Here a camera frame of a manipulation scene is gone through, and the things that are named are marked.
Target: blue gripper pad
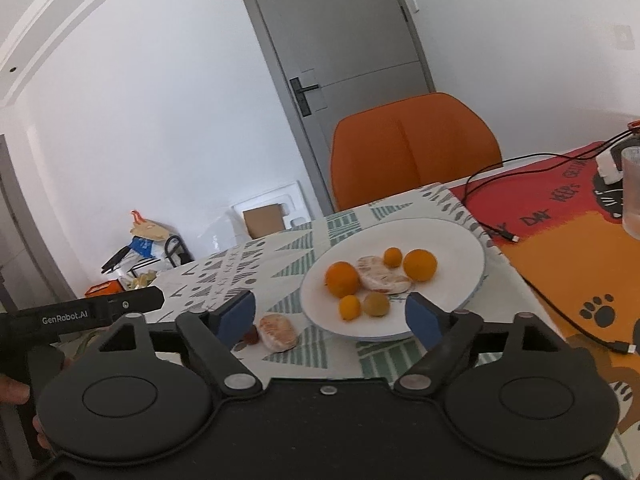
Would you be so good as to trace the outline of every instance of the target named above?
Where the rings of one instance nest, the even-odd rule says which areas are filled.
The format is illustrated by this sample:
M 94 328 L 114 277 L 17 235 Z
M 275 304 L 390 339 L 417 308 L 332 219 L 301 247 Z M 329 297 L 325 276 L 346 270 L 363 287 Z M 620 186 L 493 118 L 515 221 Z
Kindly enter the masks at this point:
M 209 328 L 230 350 L 249 332 L 255 318 L 255 296 L 245 290 L 213 311 Z
M 423 295 L 412 292 L 404 304 L 404 318 L 420 343 L 431 350 L 450 327 L 449 316 Z

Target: cable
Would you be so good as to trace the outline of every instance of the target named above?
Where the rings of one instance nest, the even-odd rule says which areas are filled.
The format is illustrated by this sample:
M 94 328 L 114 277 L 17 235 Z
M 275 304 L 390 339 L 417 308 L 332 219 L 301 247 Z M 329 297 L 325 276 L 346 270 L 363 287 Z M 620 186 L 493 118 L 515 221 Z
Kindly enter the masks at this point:
M 604 346 L 605 348 L 611 350 L 612 352 L 616 352 L 618 354 L 633 354 L 636 351 L 636 345 L 632 343 L 626 343 L 624 341 L 604 341 L 597 336 L 594 336 L 592 333 L 583 329 L 578 323 L 576 323 L 573 319 L 571 319 L 567 314 L 565 314 L 562 310 L 560 310 L 556 305 L 551 301 L 548 297 L 546 297 L 539 288 L 537 288 L 533 283 L 531 283 L 527 278 L 525 278 L 522 274 L 520 277 L 524 280 L 527 285 L 542 298 L 548 306 L 550 306 L 558 316 L 564 319 L 568 324 L 574 327 L 578 332 L 580 332 L 583 336 L 591 339 L 593 342 Z
M 608 150 L 613 144 L 619 142 L 620 140 L 624 139 L 625 137 L 628 137 L 629 135 L 631 135 L 633 133 L 632 130 L 626 130 L 620 134 L 617 134 L 613 137 L 611 137 L 610 139 L 606 140 L 605 142 L 603 142 L 602 144 L 595 146 L 594 148 L 590 148 L 588 150 L 586 150 L 585 152 L 579 153 L 578 155 L 573 155 L 573 156 L 569 156 L 569 155 L 564 155 L 562 153 L 549 153 L 549 152 L 541 152 L 541 153 L 531 153 L 530 155 L 523 155 L 523 156 L 515 156 L 513 158 L 507 158 L 505 160 L 503 160 L 501 163 L 505 164 L 507 162 L 515 162 L 517 160 L 524 160 L 525 158 L 531 158 L 531 157 L 538 157 L 538 156 L 556 156 L 559 158 L 562 158 L 564 160 L 562 160 L 561 162 L 558 162 L 555 165 L 549 166 L 548 168 L 542 168 L 540 170 L 526 170 L 526 171 L 519 171 L 516 173 L 503 173 L 503 174 L 499 174 L 497 176 L 491 177 L 487 180 L 485 180 L 484 182 L 481 182 L 480 184 L 478 184 L 477 186 L 475 186 L 473 189 L 469 189 L 469 184 L 471 183 L 471 181 L 478 176 L 479 174 L 491 170 L 491 169 L 495 169 L 496 167 L 499 167 L 499 164 L 491 164 L 489 166 L 485 166 L 484 168 L 481 168 L 480 170 L 476 171 L 474 174 L 472 174 L 465 182 L 465 192 L 464 195 L 462 196 L 462 199 L 460 200 L 460 202 L 462 202 L 462 205 L 466 207 L 466 204 L 468 202 L 469 196 L 478 191 L 479 189 L 482 189 L 484 186 L 487 186 L 488 184 L 491 184 L 492 182 L 495 182 L 496 180 L 501 180 L 503 178 L 509 178 L 511 176 L 518 176 L 518 175 L 524 175 L 524 174 L 535 174 L 535 173 L 545 173 L 545 171 L 551 171 L 551 170 L 555 170 L 556 168 L 559 168 L 560 166 L 563 166 L 564 164 L 568 164 L 569 162 L 575 162 L 575 161 L 584 161 L 584 160 L 593 160 L 594 158 L 596 158 L 598 155 L 600 155 L 601 153 L 605 152 L 606 150 Z M 590 156 L 585 156 L 588 153 L 591 152 L 596 152 L 593 153 L 593 155 Z M 520 237 L 516 236 L 515 234 L 507 231 L 506 229 L 498 229 L 497 227 L 493 227 L 491 225 L 485 224 L 483 222 L 478 221 L 478 223 L 484 227 L 485 229 L 489 229 L 492 232 L 498 234 L 499 236 L 501 236 L 502 238 L 504 238 L 505 240 L 508 240 L 510 242 L 518 242 L 520 240 Z

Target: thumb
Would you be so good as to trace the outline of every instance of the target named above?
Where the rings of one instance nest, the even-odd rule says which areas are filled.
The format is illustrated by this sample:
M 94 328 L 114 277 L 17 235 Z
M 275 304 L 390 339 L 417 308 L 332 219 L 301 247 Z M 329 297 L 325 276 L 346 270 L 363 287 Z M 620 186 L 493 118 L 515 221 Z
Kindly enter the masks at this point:
M 24 404 L 29 400 L 30 390 L 26 384 L 0 374 L 0 402 Z

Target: ceiling molding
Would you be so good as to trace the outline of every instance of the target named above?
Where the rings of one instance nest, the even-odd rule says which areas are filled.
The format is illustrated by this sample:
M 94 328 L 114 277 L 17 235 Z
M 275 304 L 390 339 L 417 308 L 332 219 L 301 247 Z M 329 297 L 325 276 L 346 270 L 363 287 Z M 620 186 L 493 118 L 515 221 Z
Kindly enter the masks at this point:
M 34 0 L 0 44 L 0 108 L 15 102 L 47 57 L 104 1 Z

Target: cup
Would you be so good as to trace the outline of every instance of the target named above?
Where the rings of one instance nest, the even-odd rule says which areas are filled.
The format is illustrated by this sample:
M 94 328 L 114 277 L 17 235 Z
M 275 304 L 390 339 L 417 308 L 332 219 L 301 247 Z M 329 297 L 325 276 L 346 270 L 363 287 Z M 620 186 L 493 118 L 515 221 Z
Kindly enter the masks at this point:
M 640 240 L 640 147 L 622 150 L 623 211 L 622 225 Z

